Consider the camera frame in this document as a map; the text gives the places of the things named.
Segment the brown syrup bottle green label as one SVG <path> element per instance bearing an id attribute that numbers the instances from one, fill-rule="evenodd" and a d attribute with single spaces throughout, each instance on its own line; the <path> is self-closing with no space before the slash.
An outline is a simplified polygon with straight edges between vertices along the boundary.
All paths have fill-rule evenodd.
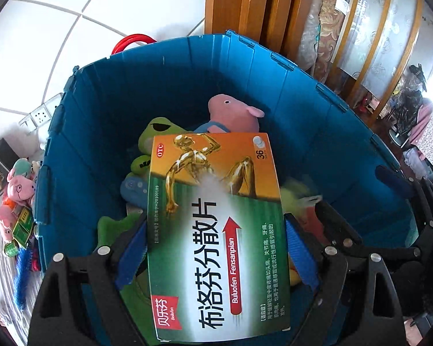
<path id="1" fill-rule="evenodd" d="M 19 250 L 20 247 L 15 240 L 11 240 L 3 246 L 3 253 L 9 258 L 16 257 L 19 254 Z"/>

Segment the green frog plush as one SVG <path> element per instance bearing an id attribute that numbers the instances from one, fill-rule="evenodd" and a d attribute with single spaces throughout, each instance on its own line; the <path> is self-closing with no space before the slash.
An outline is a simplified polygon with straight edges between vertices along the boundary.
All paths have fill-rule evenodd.
<path id="1" fill-rule="evenodd" d="M 152 119 L 138 139 L 140 155 L 130 165 L 130 171 L 136 176 L 145 175 L 151 163 L 152 145 L 156 136 L 180 134 L 186 130 L 165 117 Z"/>

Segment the blue plastic crate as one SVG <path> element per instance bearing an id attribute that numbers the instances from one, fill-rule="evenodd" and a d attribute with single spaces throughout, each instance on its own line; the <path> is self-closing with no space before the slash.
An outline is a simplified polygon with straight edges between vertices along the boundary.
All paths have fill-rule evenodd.
<path id="1" fill-rule="evenodd" d="M 156 42 L 76 68 L 49 128 L 35 216 L 44 280 L 33 308 L 30 345 L 112 345 L 94 301 L 87 258 L 103 216 L 148 217 L 150 168 L 130 171 L 138 139 L 155 117 L 184 133 L 210 120 L 208 102 L 226 94 L 264 111 L 279 188 L 287 178 L 322 195 L 377 248 L 406 248 L 418 236 L 408 200 L 376 177 L 400 174 L 392 152 L 339 96 L 297 65 L 234 32 Z M 295 217 L 302 229 L 346 257 L 348 272 L 326 341 L 403 345 L 401 307 L 380 255 L 353 257 L 324 235 L 315 205 Z M 290 326 L 224 342 L 160 345 L 293 345 L 313 300 L 289 256 Z"/>

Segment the pink pig plush orange dress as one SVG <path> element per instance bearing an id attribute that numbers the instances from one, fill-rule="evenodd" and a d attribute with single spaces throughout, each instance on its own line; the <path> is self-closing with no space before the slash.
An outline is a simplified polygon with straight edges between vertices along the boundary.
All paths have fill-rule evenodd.
<path id="1" fill-rule="evenodd" d="M 14 202 L 0 206 L 0 232 L 6 243 L 13 239 L 13 229 L 17 223 L 20 210 L 21 207 Z"/>

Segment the green medicine box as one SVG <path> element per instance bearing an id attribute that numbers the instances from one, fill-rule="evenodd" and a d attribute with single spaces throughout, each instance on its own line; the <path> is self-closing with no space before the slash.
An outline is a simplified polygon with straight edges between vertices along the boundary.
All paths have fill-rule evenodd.
<path id="1" fill-rule="evenodd" d="M 27 248 L 29 240 L 33 236 L 34 219 L 29 208 L 22 208 L 16 224 L 13 228 L 13 238 L 22 248 Z"/>

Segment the ibuprofen medicine box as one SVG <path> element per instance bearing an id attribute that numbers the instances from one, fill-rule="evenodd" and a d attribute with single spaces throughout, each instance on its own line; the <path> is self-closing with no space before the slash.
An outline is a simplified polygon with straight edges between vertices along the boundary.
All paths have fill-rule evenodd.
<path id="1" fill-rule="evenodd" d="M 224 342 L 289 329 L 286 228 L 265 133 L 156 137 L 147 222 L 160 342 Z"/>

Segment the red plastic case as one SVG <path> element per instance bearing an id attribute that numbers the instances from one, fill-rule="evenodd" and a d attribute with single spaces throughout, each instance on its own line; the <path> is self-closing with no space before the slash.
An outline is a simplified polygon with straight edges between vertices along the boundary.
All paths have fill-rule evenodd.
<path id="1" fill-rule="evenodd" d="M 122 52 L 134 43 L 153 44 L 156 40 L 145 34 L 131 34 L 122 38 L 113 48 L 112 55 Z"/>

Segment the white wall socket panel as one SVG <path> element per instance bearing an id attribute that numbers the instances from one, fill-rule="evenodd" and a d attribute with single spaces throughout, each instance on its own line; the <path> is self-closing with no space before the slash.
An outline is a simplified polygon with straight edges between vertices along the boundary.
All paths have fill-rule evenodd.
<path id="1" fill-rule="evenodd" d="M 49 123 L 55 114 L 56 108 L 61 103 L 62 93 L 58 93 L 42 105 L 31 111 L 27 116 L 19 121 L 18 125 L 27 133 L 45 126 Z"/>

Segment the pink pig plush teal dress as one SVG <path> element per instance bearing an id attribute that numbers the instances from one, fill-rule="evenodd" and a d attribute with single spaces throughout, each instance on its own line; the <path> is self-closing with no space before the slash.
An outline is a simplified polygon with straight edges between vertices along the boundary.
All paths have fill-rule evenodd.
<path id="1" fill-rule="evenodd" d="M 34 163 L 25 158 L 20 158 L 14 163 L 7 177 L 7 194 L 11 201 L 33 207 L 37 177 L 34 166 Z"/>

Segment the rolled patterned mat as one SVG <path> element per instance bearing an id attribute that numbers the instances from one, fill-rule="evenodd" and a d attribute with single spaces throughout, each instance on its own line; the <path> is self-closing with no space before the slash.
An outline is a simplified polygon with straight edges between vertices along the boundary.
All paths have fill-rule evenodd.
<path id="1" fill-rule="evenodd" d="M 324 83 L 335 58 L 350 0 L 312 0 L 300 40 L 296 63 Z"/>

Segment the George pig plush blue shirt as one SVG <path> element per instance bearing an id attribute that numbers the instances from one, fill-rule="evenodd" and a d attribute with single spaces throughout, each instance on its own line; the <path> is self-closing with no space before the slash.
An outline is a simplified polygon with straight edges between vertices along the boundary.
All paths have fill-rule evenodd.
<path id="1" fill-rule="evenodd" d="M 226 94 L 210 98 L 208 109 L 210 120 L 196 128 L 195 133 L 257 133 L 259 119 L 265 116 L 261 109 Z"/>

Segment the blue feather duster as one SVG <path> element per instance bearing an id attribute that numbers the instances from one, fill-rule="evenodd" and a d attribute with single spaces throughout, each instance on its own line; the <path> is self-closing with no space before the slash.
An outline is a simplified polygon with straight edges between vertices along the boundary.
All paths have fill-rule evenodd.
<path id="1" fill-rule="evenodd" d="M 20 311 L 26 306 L 26 290 L 29 282 L 29 274 L 32 271 L 31 248 L 21 248 L 18 252 L 16 264 L 16 277 L 14 278 L 14 304 Z"/>

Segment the green plush toy with ribbon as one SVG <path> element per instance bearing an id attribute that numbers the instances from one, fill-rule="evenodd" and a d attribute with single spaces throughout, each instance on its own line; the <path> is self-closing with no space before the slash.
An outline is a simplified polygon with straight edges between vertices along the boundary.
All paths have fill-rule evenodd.
<path id="1" fill-rule="evenodd" d="M 303 216 L 307 208 L 316 205 L 323 199 L 322 195 L 314 193 L 303 182 L 287 178 L 280 187 L 281 207 L 284 214 Z"/>

